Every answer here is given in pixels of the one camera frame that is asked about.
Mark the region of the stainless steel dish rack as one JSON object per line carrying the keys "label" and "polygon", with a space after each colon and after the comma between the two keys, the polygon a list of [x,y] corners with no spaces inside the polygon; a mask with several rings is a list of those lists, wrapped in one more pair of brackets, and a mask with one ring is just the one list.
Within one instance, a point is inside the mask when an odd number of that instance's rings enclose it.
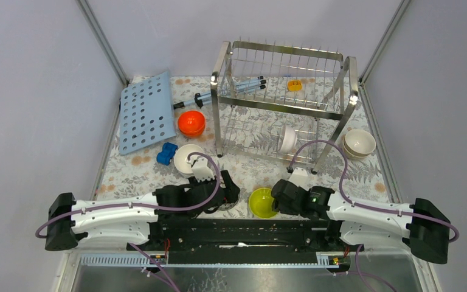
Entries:
{"label": "stainless steel dish rack", "polygon": [[[300,80],[302,90],[288,91],[290,80]],[[357,107],[357,61],[319,49],[225,41],[212,71],[210,93],[218,156],[224,154],[222,104],[335,120],[337,126],[311,168],[317,173]]]}

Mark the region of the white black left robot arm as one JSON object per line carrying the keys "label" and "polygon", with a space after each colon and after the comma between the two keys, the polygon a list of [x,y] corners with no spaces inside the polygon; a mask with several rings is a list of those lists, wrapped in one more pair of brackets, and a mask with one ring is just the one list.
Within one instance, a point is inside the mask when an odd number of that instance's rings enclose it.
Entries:
{"label": "white black left robot arm", "polygon": [[66,251],[133,243],[159,249],[164,244],[163,223],[195,219],[237,203],[240,188],[228,171],[220,174],[220,181],[191,177],[187,184],[118,200],[76,200],[72,193],[62,193],[48,210],[44,248]]}

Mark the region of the white ceramic bowl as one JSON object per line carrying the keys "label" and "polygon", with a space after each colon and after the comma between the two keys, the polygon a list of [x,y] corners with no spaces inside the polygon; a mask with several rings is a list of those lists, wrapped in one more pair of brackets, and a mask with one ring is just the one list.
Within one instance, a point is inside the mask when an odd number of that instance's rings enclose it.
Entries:
{"label": "white ceramic bowl", "polygon": [[284,125],[280,132],[278,143],[279,153],[290,153],[297,143],[296,130],[288,125]]}

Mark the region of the yellow green bowl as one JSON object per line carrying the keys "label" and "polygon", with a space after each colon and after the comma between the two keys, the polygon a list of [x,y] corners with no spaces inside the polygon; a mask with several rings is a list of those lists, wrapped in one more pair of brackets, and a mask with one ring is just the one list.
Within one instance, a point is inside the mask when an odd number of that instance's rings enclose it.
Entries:
{"label": "yellow green bowl", "polygon": [[248,206],[250,211],[258,218],[269,219],[278,214],[273,209],[274,198],[270,188],[259,188],[249,196]]}

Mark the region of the beige floral bowl front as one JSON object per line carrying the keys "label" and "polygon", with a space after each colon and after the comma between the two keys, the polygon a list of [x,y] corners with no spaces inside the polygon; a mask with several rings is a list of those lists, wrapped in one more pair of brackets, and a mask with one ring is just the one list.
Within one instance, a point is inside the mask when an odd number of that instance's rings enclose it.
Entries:
{"label": "beige floral bowl front", "polygon": [[352,129],[344,137],[345,148],[356,156],[368,156],[376,148],[375,138],[367,131]]}

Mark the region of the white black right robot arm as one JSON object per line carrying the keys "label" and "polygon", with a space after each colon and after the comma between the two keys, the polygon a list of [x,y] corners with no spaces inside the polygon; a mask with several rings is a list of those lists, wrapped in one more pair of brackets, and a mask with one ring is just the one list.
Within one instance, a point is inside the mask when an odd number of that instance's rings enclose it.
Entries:
{"label": "white black right robot arm", "polygon": [[451,222],[429,200],[416,198],[413,204],[357,201],[331,188],[305,190],[284,179],[275,184],[271,196],[277,212],[332,222],[334,228],[326,231],[324,241],[334,251],[345,245],[391,246],[409,249],[427,262],[444,265],[448,261]]}

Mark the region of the orange plastic bowl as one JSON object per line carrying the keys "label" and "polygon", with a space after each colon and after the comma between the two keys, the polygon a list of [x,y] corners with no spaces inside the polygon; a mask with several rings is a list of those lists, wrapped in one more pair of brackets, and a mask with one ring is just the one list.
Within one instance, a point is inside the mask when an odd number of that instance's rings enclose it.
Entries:
{"label": "orange plastic bowl", "polygon": [[179,116],[177,125],[185,137],[197,138],[205,130],[206,118],[200,111],[190,110]]}

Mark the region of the beige floral bowl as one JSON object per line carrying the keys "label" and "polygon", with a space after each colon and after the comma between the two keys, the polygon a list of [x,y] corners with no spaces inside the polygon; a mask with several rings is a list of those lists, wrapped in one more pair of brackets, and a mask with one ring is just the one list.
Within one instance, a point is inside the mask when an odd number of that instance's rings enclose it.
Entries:
{"label": "beige floral bowl", "polygon": [[369,156],[371,156],[373,153],[369,153],[367,155],[357,155],[357,154],[354,154],[350,151],[350,149],[346,146],[346,143],[345,143],[345,139],[342,140],[341,142],[341,148],[343,150],[343,152],[345,153],[345,155],[347,156],[348,159],[354,159],[354,160],[361,160],[361,159],[365,159]]}
{"label": "beige floral bowl", "polygon": [[375,138],[367,131],[352,129],[344,137],[345,148],[356,156],[368,156],[376,148]]}

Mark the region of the white ribbed bowl front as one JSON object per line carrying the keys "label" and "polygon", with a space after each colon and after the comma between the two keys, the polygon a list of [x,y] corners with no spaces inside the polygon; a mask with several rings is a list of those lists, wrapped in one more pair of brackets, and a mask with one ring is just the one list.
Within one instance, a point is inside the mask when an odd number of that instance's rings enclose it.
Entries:
{"label": "white ribbed bowl front", "polygon": [[189,154],[193,152],[203,153],[204,150],[196,144],[185,144],[177,149],[173,157],[173,164],[176,170],[185,178],[193,175],[192,167],[188,160]]}

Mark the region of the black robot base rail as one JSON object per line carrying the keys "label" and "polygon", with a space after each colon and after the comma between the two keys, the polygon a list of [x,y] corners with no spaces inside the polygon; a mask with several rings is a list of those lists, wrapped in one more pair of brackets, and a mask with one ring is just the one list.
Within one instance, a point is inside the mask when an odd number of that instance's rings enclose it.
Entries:
{"label": "black robot base rail", "polygon": [[341,240],[340,223],[325,220],[171,217],[148,226],[137,247],[170,264],[313,264],[318,253],[343,258],[358,248]]}

